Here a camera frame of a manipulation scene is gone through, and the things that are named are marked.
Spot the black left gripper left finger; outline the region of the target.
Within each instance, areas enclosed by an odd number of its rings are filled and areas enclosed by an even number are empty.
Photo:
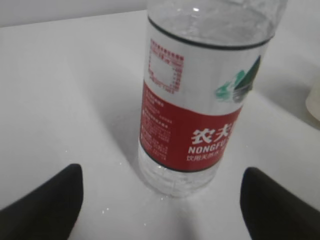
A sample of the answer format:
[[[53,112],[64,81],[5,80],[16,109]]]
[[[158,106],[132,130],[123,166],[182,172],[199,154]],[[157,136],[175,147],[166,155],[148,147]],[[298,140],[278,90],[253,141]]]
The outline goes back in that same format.
[[[83,204],[83,172],[70,164],[0,211],[2,240],[67,240]]]

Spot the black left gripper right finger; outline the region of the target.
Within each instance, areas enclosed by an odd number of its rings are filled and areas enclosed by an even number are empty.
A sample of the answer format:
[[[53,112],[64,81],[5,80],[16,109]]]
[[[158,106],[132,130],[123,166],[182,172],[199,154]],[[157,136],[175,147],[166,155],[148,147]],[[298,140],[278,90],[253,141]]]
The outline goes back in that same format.
[[[318,240],[320,212],[256,167],[242,177],[240,209],[253,240]]]

